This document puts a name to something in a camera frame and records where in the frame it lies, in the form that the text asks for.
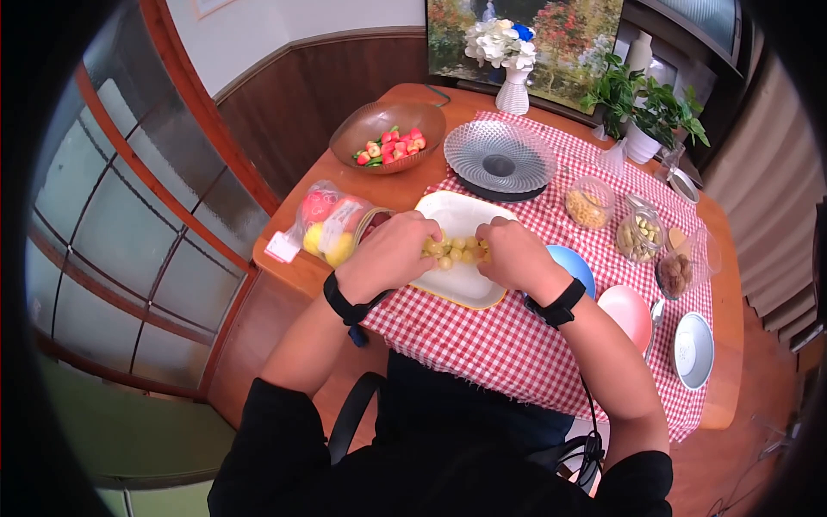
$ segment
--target white wall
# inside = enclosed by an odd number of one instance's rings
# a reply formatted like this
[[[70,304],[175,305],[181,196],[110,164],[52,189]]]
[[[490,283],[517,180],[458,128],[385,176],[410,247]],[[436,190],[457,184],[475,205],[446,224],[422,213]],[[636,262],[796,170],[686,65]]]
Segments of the white wall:
[[[235,0],[200,20],[192,0],[167,0],[167,5],[210,95],[290,41],[367,27],[425,25],[425,0]]]

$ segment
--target red gingham tablecloth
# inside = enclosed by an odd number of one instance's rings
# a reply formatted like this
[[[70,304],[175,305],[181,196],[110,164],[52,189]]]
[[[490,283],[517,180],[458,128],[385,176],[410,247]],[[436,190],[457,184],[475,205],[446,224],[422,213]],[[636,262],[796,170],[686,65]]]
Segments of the red gingham tablecloth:
[[[497,204],[514,212],[545,243],[561,244],[580,253],[594,271],[598,298],[618,284],[640,293],[647,306],[662,298],[654,275],[656,260],[635,267],[614,250],[615,229],[630,212],[625,196],[641,194],[657,207],[666,227],[679,227],[686,235],[704,226],[694,206],[628,163],[624,164],[626,174],[622,179],[598,169],[593,161],[599,148],[553,127],[509,113],[478,112],[476,120],[502,120],[526,127],[557,153],[557,174],[543,194],[524,203]],[[602,179],[616,196],[614,217],[600,230],[580,228],[566,214],[562,193],[582,175]],[[437,190],[473,195],[459,185],[450,167],[448,177],[429,187],[426,194]],[[662,250],[656,259],[664,253]],[[690,311],[703,314],[712,325],[709,281],[678,301],[667,300],[648,363],[666,410],[670,438],[678,441],[698,427],[706,397],[706,386],[697,391],[687,390],[670,364],[678,320]],[[520,402],[590,419],[586,393],[568,346],[558,331],[523,306],[519,292],[509,291],[490,309],[471,310],[405,287],[373,309],[363,324],[384,336],[397,352],[435,371],[451,372]],[[607,422],[603,410],[596,409],[597,419]]]

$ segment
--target brown bowl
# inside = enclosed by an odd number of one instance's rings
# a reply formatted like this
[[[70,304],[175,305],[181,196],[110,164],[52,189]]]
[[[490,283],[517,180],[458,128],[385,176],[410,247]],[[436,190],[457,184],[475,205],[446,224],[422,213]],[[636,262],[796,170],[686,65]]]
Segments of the brown bowl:
[[[399,126],[400,135],[407,134],[412,127],[418,128],[425,137],[425,148],[413,156],[387,165],[358,165],[353,153],[365,149],[369,140],[379,138],[392,126]],[[445,115],[433,104],[377,102],[362,106],[342,122],[330,138],[330,150],[344,165],[367,174],[386,175],[422,163],[439,147],[444,137]]]

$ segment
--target jar of peanuts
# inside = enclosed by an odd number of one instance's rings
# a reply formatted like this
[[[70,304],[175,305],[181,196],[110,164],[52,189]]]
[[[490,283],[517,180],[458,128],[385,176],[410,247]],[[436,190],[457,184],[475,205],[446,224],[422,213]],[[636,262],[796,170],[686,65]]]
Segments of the jar of peanuts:
[[[566,191],[566,211],[584,228],[602,228],[614,214],[614,192],[596,177],[583,176]]]
[[[620,222],[615,241],[620,254],[635,264],[652,260],[666,242],[663,225],[654,210],[632,207]]]

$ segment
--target black wrist strap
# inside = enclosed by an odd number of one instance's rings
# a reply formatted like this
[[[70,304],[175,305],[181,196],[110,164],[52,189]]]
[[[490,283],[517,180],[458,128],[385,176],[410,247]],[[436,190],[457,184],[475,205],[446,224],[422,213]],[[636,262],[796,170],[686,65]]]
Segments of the black wrist strap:
[[[525,304],[532,312],[542,318],[543,321],[546,322],[546,325],[558,328],[564,323],[574,321],[574,314],[571,313],[571,310],[574,309],[574,306],[577,305],[577,302],[580,301],[580,298],[582,298],[585,293],[586,286],[583,285],[583,282],[575,278],[569,286],[566,287],[566,290],[563,291],[560,297],[547,307],[540,307],[530,296],[526,297]]]
[[[351,327],[367,318],[367,314],[370,310],[378,305],[379,302],[385,298],[385,296],[392,293],[393,290],[382,291],[375,298],[373,298],[370,303],[351,305],[351,303],[345,299],[342,292],[339,290],[339,280],[336,278],[336,271],[334,271],[324,281],[323,292],[324,298],[336,314],[342,317],[344,324]]]

